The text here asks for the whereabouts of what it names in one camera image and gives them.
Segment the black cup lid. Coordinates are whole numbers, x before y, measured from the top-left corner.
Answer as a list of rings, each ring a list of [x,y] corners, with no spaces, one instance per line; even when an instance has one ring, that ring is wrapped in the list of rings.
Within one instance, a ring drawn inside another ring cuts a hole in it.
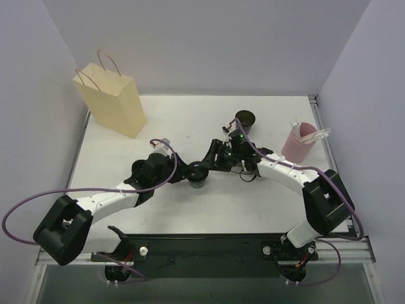
[[[190,175],[187,180],[190,182],[202,182],[205,181],[209,175],[209,170],[201,165],[201,162],[194,161],[189,164],[191,169]]]

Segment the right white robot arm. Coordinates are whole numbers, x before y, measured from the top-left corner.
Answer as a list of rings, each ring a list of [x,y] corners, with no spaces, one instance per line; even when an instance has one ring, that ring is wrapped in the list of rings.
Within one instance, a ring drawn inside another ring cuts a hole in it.
[[[249,173],[276,181],[302,196],[305,219],[286,232],[280,243],[287,258],[295,258],[303,246],[329,235],[354,210],[337,172],[317,172],[294,165],[270,149],[257,148],[238,130],[229,133],[224,141],[213,139],[200,165],[219,172],[229,172],[240,165]]]

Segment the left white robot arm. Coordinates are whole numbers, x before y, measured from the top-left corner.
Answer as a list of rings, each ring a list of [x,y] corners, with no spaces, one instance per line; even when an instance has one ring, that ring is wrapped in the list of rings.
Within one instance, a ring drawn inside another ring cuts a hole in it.
[[[143,204],[164,181],[174,184],[195,175],[195,167],[176,153],[152,153],[145,160],[133,162],[131,176],[112,192],[78,199],[59,197],[36,228],[33,239],[59,265],[67,265],[83,252],[92,224]]]

